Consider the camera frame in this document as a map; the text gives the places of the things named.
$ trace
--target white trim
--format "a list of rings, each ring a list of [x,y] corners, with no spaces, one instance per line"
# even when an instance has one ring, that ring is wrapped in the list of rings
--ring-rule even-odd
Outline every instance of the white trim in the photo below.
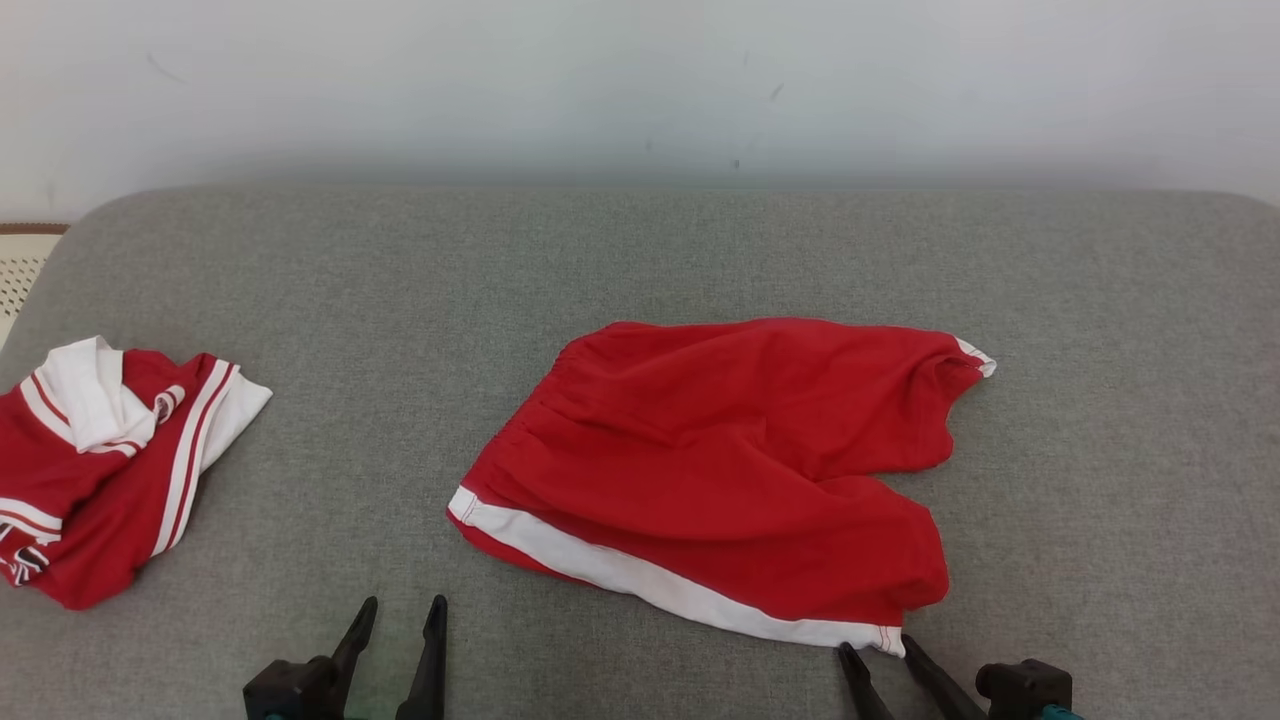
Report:
[[[27,401],[27,409],[31,410],[31,414],[35,415],[37,420],[40,420],[40,424],[49,428],[55,436],[61,438],[67,445],[74,447],[76,441],[72,438],[70,425],[61,421],[61,419],[59,419],[58,415],[55,415],[54,411],[49,409],[49,405],[40,396],[40,388],[36,387],[36,380],[32,379],[32,375],[28,375],[26,379],[22,380],[22,383],[18,384],[18,387],[22,389],[22,398]],[[49,393],[47,386],[45,386],[45,393],[46,395]]]
[[[209,433],[214,428],[214,419],[218,416],[218,409],[227,398],[227,393],[230,392],[232,386],[236,384],[236,378],[238,375],[239,365],[232,365],[227,370],[227,380],[223,383],[221,389],[218,391],[218,395],[214,396],[207,410],[204,413],[205,421],[196,427],[196,454],[191,457],[191,479],[187,480],[189,488],[187,489],[186,502],[182,503],[182,519],[178,521],[178,532],[173,536],[173,542],[169,543],[169,547],[178,544],[178,541],[182,539],[182,534],[187,532],[187,520],[191,518],[191,507],[196,503],[196,491],[200,488],[200,473],[205,469],[205,464],[202,462],[205,456],[205,441],[209,438]]]
[[[31,505],[29,502],[23,502],[20,500],[14,500],[12,497],[0,497],[0,516],[18,516],[28,523],[36,523],[50,530],[63,529],[63,521],[54,518],[49,512]]]
[[[61,520],[54,518],[35,505],[14,500],[12,497],[0,497],[0,521],[18,528],[37,541],[52,542],[63,538]],[[8,534],[9,532],[6,529],[3,534],[0,534],[0,539]]]
[[[970,357],[977,357],[978,360],[982,360],[982,366],[978,368],[978,370],[982,372],[982,377],[989,378],[992,375],[992,373],[996,372],[996,361],[992,360],[989,355],[987,355],[986,352],[978,350],[977,347],[969,345],[968,342],[965,342],[965,341],[963,341],[963,340],[960,340],[957,337],[956,337],[956,345],[960,346],[960,351],[964,352],[965,355],[968,355]]]
[[[628,593],[689,620],[724,630],[819,647],[842,642],[906,656],[902,628],[836,620],[780,620],[639,557],[591,544],[524,510],[488,505],[460,487],[449,514],[547,568],[604,589]]]
[[[200,419],[204,416],[205,406],[214,400],[214,391],[218,389],[218,384],[230,372],[230,363],[225,360],[214,361],[212,372],[205,378],[205,383],[200,387],[196,400],[191,404],[191,413],[183,424],[182,436],[178,438],[178,448],[173,455],[173,468],[169,471],[169,492],[165,496],[164,515],[160,521],[160,532],[156,534],[156,544],[151,551],[152,557],[169,547],[169,536],[173,534],[174,525],[178,523],[178,514],[182,511],[182,493],[183,488],[187,487],[187,478],[189,477],[191,446],[197,441],[197,425],[200,425]]]

